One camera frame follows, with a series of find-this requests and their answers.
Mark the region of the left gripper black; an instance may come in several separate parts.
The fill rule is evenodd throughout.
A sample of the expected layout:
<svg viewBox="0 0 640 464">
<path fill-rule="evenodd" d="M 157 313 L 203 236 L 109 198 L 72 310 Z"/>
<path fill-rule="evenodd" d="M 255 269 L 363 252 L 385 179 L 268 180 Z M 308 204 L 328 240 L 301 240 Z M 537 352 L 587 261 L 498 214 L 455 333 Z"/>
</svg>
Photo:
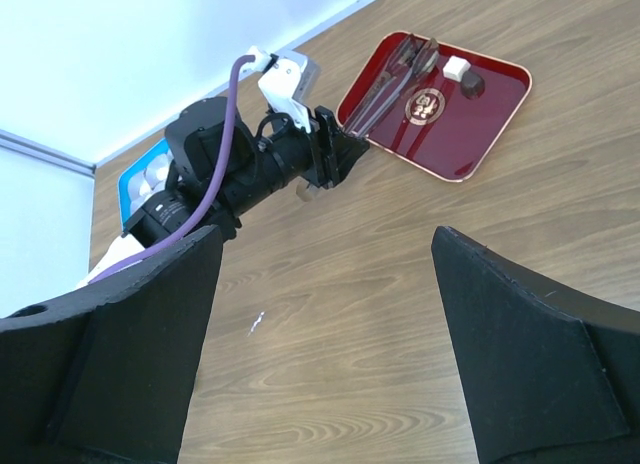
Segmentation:
<svg viewBox="0 0 640 464">
<path fill-rule="evenodd" d="M 339 127 L 331 110 L 318 106 L 312 117 L 311 168 L 308 181 L 330 189 L 343 182 L 357 161 L 369 150 L 366 138 L 358 138 Z"/>
</svg>

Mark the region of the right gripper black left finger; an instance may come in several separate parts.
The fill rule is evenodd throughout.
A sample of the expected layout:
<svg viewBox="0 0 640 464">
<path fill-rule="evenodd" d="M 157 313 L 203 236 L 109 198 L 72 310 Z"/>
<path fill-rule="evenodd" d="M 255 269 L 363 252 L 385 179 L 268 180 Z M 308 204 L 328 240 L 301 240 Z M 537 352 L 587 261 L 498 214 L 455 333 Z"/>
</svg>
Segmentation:
<svg viewBox="0 0 640 464">
<path fill-rule="evenodd" d="M 176 462 L 222 249 L 204 227 L 4 318 L 2 461 Z"/>
</svg>

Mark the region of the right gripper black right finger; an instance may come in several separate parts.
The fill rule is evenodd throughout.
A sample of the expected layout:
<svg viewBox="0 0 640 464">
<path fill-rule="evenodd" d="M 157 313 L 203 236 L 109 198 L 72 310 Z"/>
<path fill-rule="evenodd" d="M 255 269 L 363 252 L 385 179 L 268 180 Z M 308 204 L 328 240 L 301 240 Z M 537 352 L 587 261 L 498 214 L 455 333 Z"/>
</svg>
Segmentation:
<svg viewBox="0 0 640 464">
<path fill-rule="evenodd" d="M 482 463 L 635 463 L 639 314 L 454 228 L 431 252 Z"/>
</svg>

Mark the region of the metal tongs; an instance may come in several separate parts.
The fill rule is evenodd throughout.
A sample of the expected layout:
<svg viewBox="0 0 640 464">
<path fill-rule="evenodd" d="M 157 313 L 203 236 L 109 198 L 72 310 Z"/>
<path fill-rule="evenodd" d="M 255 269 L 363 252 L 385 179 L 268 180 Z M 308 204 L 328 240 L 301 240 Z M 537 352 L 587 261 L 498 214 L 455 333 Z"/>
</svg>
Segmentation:
<svg viewBox="0 0 640 464">
<path fill-rule="evenodd" d="M 420 80 L 433 71 L 438 58 L 439 42 L 435 38 L 420 39 L 414 34 L 404 37 L 346 120 L 344 131 L 356 138 L 367 136 L 411 81 Z"/>
</svg>

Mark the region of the dark round chocolate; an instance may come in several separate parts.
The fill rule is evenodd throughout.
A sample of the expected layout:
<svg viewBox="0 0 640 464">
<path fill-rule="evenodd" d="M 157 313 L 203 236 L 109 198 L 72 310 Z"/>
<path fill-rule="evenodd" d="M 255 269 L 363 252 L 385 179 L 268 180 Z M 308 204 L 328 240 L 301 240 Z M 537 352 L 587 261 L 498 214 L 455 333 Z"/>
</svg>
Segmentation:
<svg viewBox="0 0 640 464">
<path fill-rule="evenodd" d="M 472 71 L 463 74 L 460 81 L 460 92 L 467 99 L 479 98 L 485 91 L 484 78 Z"/>
</svg>

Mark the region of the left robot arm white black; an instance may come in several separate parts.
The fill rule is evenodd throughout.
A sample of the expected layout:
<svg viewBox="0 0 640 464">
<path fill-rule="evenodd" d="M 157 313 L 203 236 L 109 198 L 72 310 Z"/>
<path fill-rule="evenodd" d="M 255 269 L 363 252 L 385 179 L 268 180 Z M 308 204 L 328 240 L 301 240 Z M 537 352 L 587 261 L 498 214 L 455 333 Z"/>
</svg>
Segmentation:
<svg viewBox="0 0 640 464">
<path fill-rule="evenodd" d="M 81 281 L 97 282 L 168 248 L 197 229 L 212 225 L 224 240 L 236 237 L 248 210 L 296 178 L 311 188 L 341 184 L 369 143 L 346 133 L 333 112 L 319 106 L 307 114 L 310 126 L 274 108 L 257 130 L 241 115 L 225 118 L 228 99 L 203 99 L 165 130 L 172 158 L 162 190 L 126 219 L 122 233 Z"/>
</svg>

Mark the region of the white square chocolate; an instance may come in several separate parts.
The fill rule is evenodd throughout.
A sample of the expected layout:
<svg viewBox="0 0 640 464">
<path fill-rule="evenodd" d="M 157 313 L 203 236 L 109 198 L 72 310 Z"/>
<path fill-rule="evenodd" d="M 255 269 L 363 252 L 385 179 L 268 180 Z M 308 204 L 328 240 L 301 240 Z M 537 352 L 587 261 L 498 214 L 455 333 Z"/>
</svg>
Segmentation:
<svg viewBox="0 0 640 464">
<path fill-rule="evenodd" d="M 457 56 L 451 56 L 445 63 L 442 73 L 446 79 L 454 82 L 460 82 L 470 67 L 471 64 L 468 60 Z"/>
</svg>

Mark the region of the red lacquer tray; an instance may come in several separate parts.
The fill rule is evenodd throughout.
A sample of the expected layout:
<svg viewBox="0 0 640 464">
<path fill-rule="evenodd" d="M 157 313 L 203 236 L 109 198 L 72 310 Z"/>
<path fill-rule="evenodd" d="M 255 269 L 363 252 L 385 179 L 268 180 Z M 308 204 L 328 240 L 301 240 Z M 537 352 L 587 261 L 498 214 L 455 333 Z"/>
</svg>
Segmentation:
<svg viewBox="0 0 640 464">
<path fill-rule="evenodd" d="M 447 182 L 470 178 L 530 93 L 526 68 L 441 42 L 435 69 L 411 81 L 367 135 L 368 141 Z M 442 68 L 451 56 L 468 60 L 485 91 L 467 99 Z"/>
</svg>

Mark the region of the blue tin box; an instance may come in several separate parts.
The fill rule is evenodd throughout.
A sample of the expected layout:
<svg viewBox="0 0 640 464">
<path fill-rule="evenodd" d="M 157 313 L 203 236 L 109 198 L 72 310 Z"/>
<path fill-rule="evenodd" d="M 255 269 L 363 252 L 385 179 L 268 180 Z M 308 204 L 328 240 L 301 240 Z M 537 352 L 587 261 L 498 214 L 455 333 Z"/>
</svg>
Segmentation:
<svg viewBox="0 0 640 464">
<path fill-rule="evenodd" d="M 154 193 L 164 189 L 173 155 L 162 138 L 129 166 L 117 184 L 121 227 Z"/>
</svg>

